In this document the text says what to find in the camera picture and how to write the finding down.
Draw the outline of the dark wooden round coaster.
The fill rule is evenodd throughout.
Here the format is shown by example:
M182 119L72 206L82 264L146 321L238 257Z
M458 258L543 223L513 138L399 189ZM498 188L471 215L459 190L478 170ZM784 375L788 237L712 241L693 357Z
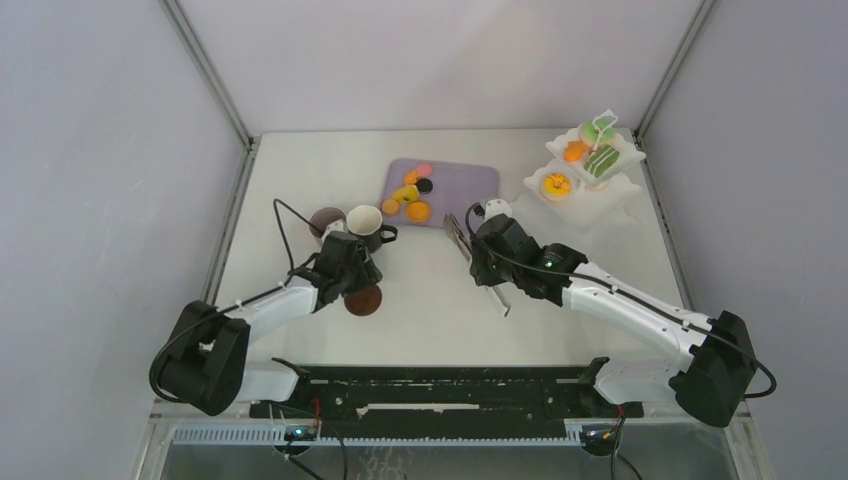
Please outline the dark wooden round coaster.
M381 306L382 290L378 285L366 287L344 297L344 306L352 315L364 317L375 313Z

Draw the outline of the steel white serving tongs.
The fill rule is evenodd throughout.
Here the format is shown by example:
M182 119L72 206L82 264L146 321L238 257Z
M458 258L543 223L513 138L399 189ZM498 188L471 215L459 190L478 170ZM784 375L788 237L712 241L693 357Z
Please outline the steel white serving tongs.
M468 266L472 263L472 252L470 242L465 233L462 231L457 218L453 214L445 214L443 217L443 229L448 238L456 245L457 249L463 255ZM498 286L484 286L489 299L495 306L501 317L507 317L511 311L511 303L503 294Z

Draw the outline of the black mug white inside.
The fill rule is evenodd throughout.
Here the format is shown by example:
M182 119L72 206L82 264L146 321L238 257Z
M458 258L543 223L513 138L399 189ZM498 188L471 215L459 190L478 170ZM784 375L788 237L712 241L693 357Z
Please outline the black mug white inside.
M398 239L398 229L385 224L381 211L374 206L360 205L353 208L346 215L345 222L347 230L362 240L370 253Z

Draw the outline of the purple mug black handle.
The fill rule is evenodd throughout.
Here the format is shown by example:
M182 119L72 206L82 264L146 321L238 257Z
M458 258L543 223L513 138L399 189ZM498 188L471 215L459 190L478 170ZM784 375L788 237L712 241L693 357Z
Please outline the purple mug black handle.
M320 240L323 238L329 225L336 221L344 222L345 213L335 207L324 207L316 211L309 219L309 229L312 235Z

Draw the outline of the orange egg tart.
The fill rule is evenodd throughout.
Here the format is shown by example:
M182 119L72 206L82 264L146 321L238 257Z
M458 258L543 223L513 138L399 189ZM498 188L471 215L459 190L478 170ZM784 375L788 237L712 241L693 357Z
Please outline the orange egg tart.
M427 202L410 202L406 207L406 216L413 223L424 223L431 216L431 207Z

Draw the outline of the yellow frosted donut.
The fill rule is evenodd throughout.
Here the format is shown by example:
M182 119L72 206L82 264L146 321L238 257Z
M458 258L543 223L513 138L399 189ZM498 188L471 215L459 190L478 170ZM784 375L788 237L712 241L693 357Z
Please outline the yellow frosted donut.
M563 201L572 191L572 181L564 173L547 174L540 182L540 195L550 202Z

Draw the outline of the yellow cheese cake wedge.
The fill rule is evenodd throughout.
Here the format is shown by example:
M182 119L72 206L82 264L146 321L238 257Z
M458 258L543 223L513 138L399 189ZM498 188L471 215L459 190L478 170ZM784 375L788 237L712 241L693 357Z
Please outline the yellow cheese cake wedge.
M404 185L391 194L391 199L405 205L419 200L420 192L415 184Z

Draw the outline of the white three tier stand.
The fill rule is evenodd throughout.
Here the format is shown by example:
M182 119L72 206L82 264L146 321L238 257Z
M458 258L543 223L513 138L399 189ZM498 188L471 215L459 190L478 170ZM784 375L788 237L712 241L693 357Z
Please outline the white three tier stand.
M621 156L608 177L593 178L584 171L584 164L599 147L589 147L584 159L571 164L564 161L563 152L570 141L580 140L579 128L584 122L600 118L614 122L616 135L607 145L619 150ZM561 241L590 252L637 224L628 214L627 205L642 193L642 187L630 179L628 172L639 166L646 154L617 130L619 117L612 110L584 122L545 144L551 159L522 180L525 192L510 206L517 219L540 242ZM550 202L539 192L541 180L554 172L567 175L573 185L571 193L560 202Z

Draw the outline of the orange bear cookie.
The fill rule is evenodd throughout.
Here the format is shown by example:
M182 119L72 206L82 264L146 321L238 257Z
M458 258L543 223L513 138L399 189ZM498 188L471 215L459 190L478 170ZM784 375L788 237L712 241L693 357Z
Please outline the orange bear cookie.
M565 162L577 163L584 159L589 152L589 147L581 140L570 141L563 152Z

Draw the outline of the green striped cake slice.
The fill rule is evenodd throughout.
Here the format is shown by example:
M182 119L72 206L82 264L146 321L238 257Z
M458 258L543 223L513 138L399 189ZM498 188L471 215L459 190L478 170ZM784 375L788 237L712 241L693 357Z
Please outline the green striped cake slice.
M593 178L606 178L609 171L618 164L620 156L620 151L612 145L603 145L588 157L584 171Z

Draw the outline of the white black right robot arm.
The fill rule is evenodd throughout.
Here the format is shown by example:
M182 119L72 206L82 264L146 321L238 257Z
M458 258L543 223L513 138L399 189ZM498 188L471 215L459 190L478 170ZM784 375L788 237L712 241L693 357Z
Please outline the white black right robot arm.
M663 365L642 369L606 361L577 391L589 415L605 415L616 404L674 401L702 423L723 428L763 368L739 316L710 317L657 300L577 250L539 245L506 214L485 220L469 243L477 285L511 283L531 298L606 321L663 356Z

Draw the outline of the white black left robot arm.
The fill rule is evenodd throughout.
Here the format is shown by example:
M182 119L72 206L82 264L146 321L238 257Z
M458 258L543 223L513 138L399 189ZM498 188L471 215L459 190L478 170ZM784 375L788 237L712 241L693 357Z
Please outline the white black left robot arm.
M228 307L200 300L187 304L151 363L151 390L162 400L191 405L209 416L234 403L257 401L274 401L286 415L301 416L310 409L313 392L298 381L297 369L278 360L251 361L250 347L381 278L362 239L330 232L320 251L277 286Z

